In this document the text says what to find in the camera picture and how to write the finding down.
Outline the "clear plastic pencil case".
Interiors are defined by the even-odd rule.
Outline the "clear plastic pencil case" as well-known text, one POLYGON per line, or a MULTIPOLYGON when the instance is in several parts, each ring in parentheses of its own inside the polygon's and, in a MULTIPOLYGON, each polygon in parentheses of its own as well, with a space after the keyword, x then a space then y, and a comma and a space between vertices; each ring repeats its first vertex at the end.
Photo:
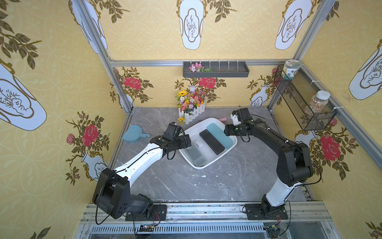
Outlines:
POLYGON ((207 145, 207 143, 197 134, 191 137, 192 146, 197 147, 202 155, 207 159, 214 159, 216 157, 215 153, 207 145))

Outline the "teal translucent pencil case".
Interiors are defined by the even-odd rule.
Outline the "teal translucent pencil case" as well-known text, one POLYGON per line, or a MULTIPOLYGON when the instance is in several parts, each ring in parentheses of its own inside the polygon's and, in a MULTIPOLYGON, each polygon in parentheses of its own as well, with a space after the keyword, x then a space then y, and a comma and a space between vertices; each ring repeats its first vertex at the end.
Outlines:
POLYGON ((223 130, 216 124, 208 125, 207 130, 224 146, 225 149, 230 149, 234 145, 234 141, 226 136, 223 130))

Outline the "black pencil case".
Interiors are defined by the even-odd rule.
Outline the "black pencil case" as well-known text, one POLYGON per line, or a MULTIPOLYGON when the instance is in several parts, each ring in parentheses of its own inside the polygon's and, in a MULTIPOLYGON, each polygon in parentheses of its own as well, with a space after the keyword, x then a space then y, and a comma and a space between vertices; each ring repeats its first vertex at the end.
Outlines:
POLYGON ((216 155, 224 152, 225 147, 207 129, 200 132, 200 137, 207 143, 216 155))

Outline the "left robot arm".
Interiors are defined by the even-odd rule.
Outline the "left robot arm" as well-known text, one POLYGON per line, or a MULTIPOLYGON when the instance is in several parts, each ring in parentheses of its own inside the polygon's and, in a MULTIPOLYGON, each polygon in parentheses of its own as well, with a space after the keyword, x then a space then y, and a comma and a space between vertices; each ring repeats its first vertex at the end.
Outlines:
POLYGON ((172 122, 163 135, 152 138, 146 147, 127 163, 116 169, 106 168, 99 176, 93 203, 97 210, 118 219, 125 213, 141 214, 149 219, 153 201, 142 194, 131 194, 130 188, 152 164, 169 153, 191 147, 191 139, 180 125, 172 122))

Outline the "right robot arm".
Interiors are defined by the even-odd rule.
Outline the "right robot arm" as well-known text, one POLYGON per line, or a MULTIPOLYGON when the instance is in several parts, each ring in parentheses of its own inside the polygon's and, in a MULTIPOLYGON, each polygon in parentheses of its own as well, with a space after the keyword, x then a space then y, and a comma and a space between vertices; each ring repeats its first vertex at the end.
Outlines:
POLYGON ((233 123, 225 126, 226 136, 254 136, 278 156, 278 178, 272 189, 263 196, 261 207, 264 214, 281 210, 293 190, 313 176, 308 146, 283 137, 264 120, 254 119, 247 108, 233 111, 231 119, 233 123))

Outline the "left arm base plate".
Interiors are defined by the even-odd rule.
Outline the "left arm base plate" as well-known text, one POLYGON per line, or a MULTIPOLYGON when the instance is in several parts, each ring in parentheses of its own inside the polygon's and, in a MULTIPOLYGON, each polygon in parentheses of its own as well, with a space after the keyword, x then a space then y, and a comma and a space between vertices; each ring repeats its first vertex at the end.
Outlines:
POLYGON ((162 222, 166 220, 167 206, 165 204, 154 204, 149 210, 149 213, 127 213, 125 220, 128 222, 133 221, 154 221, 162 222))

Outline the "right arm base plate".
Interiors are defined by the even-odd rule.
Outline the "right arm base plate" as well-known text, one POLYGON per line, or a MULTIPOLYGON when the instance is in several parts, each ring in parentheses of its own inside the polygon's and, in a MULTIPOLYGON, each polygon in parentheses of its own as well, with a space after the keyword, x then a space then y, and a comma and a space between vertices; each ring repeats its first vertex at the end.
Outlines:
POLYGON ((261 204, 246 204, 243 212, 248 220, 287 220, 289 216, 284 205, 272 207, 261 204))

